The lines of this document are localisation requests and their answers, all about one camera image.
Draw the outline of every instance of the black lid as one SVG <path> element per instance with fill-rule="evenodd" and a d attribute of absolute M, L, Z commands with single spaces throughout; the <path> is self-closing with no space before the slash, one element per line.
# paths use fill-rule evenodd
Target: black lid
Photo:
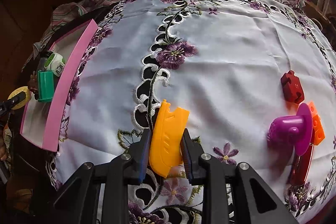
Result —
<path fill-rule="evenodd" d="M 49 56 L 50 56 L 51 54 L 53 54 L 53 52 L 48 51 L 48 50 L 44 50 L 44 51 L 41 51 L 41 52 L 40 52 L 40 57 L 41 57 L 41 58 L 42 58 L 42 57 L 44 57 L 44 58 L 49 58 Z"/>

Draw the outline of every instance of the yellow disc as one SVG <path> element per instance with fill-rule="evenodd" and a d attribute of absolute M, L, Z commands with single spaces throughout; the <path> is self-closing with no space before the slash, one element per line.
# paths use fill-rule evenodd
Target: yellow disc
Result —
<path fill-rule="evenodd" d="M 14 97 L 15 95 L 18 95 L 21 91 L 24 91 L 26 93 L 26 98 L 25 100 L 19 102 L 15 107 L 13 107 L 12 109 L 15 110 L 15 109 L 19 109 L 21 107 L 23 107 L 27 102 L 30 101 L 30 99 L 32 98 L 31 95 L 30 95 L 30 90 L 28 89 L 27 86 L 22 86 L 16 90 L 14 90 L 10 96 L 8 97 L 8 99 Z"/>

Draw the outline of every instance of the red toy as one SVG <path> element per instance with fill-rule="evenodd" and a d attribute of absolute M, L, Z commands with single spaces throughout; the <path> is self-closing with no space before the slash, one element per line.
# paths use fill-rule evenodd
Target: red toy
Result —
<path fill-rule="evenodd" d="M 286 101 L 299 104 L 305 99 L 299 77 L 292 70 L 281 77 L 281 85 Z"/>

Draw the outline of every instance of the purple toy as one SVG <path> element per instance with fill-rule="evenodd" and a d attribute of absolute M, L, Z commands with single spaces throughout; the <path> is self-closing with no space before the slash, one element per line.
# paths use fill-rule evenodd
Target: purple toy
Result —
<path fill-rule="evenodd" d="M 276 118 L 269 127 L 269 140 L 294 145 L 295 153 L 302 156 L 308 149 L 312 134 L 312 117 L 307 104 L 300 104 L 296 116 Z"/>

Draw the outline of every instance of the metal screw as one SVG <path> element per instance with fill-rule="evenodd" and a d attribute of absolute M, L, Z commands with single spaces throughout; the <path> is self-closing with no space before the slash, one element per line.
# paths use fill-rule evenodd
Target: metal screw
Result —
<path fill-rule="evenodd" d="M 86 162 L 83 165 L 86 169 L 91 169 L 92 168 L 92 163 L 91 162 Z"/>
<path fill-rule="evenodd" d="M 211 155 L 210 155 L 210 154 L 207 154 L 207 153 L 203 153 L 203 154 L 201 155 L 201 158 L 204 159 L 204 160 L 209 160 L 209 159 L 211 159 Z"/>
<path fill-rule="evenodd" d="M 249 166 L 247 163 L 245 163 L 245 162 L 241 162 L 241 163 L 239 164 L 239 167 L 240 167 L 240 169 L 242 169 L 242 170 L 247 170 L 250 166 Z"/>
<path fill-rule="evenodd" d="M 130 155 L 130 154 L 122 154 L 122 155 L 121 155 L 121 158 L 122 158 L 123 160 L 129 160 L 129 159 L 131 158 L 131 155 Z"/>

